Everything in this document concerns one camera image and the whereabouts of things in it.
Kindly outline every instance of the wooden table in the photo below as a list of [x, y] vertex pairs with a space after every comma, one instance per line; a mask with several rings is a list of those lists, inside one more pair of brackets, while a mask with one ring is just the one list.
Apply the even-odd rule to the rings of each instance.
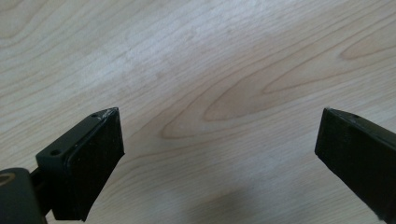
[[88, 224], [381, 223], [314, 148], [325, 106], [395, 132], [395, 73], [390, 0], [1, 1], [0, 169], [118, 106]]

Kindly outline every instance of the wood grain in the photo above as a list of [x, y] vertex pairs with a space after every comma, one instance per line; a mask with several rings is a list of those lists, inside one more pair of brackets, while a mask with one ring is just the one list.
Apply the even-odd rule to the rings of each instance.
[[380, 223], [314, 147], [325, 106], [395, 132], [395, 72], [390, 0], [5, 0], [0, 169], [118, 106], [87, 223]]

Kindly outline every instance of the screw hole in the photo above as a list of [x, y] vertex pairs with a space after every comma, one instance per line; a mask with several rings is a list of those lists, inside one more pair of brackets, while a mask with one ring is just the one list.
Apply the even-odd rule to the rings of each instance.
[[51, 153], [50, 153], [51, 156], [57, 156], [59, 154], [61, 154], [61, 151], [58, 149], [55, 149], [55, 150], [51, 151]]

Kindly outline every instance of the light wooden surface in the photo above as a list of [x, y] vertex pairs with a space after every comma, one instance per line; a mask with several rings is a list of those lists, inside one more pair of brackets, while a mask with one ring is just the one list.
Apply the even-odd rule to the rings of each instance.
[[0, 169], [32, 171], [118, 106], [126, 155], [88, 224], [380, 223], [314, 148], [325, 106], [396, 131], [395, 13], [390, 0], [0, 1]]

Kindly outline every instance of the black plastic part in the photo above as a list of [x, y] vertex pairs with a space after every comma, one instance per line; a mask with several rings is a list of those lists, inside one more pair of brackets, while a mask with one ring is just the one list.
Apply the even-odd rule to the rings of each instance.
[[22, 168], [0, 172], [0, 223], [45, 224], [30, 174]]
[[327, 167], [379, 217], [396, 223], [396, 134], [326, 108], [315, 149]]
[[117, 108], [91, 114], [38, 153], [55, 218], [85, 221], [123, 155]]
[[33, 187], [35, 188], [35, 196], [38, 199], [40, 205], [41, 214], [45, 216], [51, 209], [51, 201], [49, 195], [48, 185], [44, 181], [44, 176], [37, 168], [31, 174]]

